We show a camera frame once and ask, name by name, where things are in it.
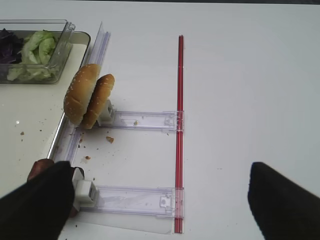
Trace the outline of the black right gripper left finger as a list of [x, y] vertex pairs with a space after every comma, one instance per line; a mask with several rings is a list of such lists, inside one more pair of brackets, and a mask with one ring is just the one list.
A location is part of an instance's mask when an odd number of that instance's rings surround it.
[[57, 240], [75, 199], [71, 165], [54, 163], [0, 199], [2, 240]]

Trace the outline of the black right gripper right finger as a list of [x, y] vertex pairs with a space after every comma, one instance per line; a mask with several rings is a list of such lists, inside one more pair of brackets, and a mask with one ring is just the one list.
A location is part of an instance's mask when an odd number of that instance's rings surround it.
[[247, 200], [264, 239], [320, 238], [320, 198], [263, 162], [251, 165]]

